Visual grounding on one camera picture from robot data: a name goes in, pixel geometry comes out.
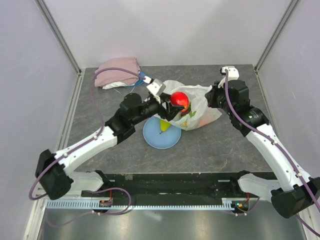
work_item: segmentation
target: plastic bag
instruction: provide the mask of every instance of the plastic bag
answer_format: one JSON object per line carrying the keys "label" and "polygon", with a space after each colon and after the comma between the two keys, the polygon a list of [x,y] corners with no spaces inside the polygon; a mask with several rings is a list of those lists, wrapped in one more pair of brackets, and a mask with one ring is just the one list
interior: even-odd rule
{"label": "plastic bag", "polygon": [[186,86],[179,81],[167,80],[164,82],[166,94],[174,92],[183,92],[189,98],[191,111],[181,117],[178,114],[170,124],[183,130],[193,130],[200,128],[208,123],[217,120],[221,116],[221,112],[216,108],[208,107],[208,101],[205,94],[210,90],[208,86]]}

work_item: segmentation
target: red apple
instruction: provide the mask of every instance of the red apple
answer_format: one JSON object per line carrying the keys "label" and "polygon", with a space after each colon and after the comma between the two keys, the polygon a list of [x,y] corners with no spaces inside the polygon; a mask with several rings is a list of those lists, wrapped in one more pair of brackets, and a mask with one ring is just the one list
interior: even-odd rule
{"label": "red apple", "polygon": [[184,112],[188,109],[189,107],[189,99],[188,96],[181,92],[181,91],[176,91],[171,94],[170,101],[172,105],[178,105],[178,106],[183,106],[184,109],[181,110],[181,112]]}

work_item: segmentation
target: gray wall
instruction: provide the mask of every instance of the gray wall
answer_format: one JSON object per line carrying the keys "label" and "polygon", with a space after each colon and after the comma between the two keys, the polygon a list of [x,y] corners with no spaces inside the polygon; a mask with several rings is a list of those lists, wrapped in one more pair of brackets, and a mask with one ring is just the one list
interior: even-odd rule
{"label": "gray wall", "polygon": [[290,0],[46,0],[82,68],[255,64]]}
{"label": "gray wall", "polygon": [[280,139],[313,177],[320,177],[319,9],[319,0],[300,1],[259,73]]}
{"label": "gray wall", "polygon": [[0,239],[23,237],[39,153],[54,150],[76,73],[33,0],[0,1]]}

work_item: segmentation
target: white cable tray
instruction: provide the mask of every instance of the white cable tray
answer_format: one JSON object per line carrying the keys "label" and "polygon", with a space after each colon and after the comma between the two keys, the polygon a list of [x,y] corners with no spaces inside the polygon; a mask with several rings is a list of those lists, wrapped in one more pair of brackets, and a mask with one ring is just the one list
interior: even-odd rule
{"label": "white cable tray", "polygon": [[[234,210],[231,207],[231,200],[222,200],[222,205],[137,205],[130,206],[129,210],[219,210],[230,211]],[[121,210],[125,209],[126,205],[113,205],[111,207],[101,206],[100,200],[90,199],[58,199],[49,200],[46,204],[47,209],[95,209],[95,210]]]}

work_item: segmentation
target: plate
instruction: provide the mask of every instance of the plate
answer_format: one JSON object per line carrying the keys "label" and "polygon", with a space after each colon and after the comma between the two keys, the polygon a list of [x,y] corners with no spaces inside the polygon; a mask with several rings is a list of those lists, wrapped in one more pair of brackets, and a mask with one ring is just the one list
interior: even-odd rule
{"label": "plate", "polygon": [[168,149],[177,144],[181,137],[181,131],[176,126],[170,126],[161,133],[160,119],[153,116],[143,126],[143,137],[151,147]]}

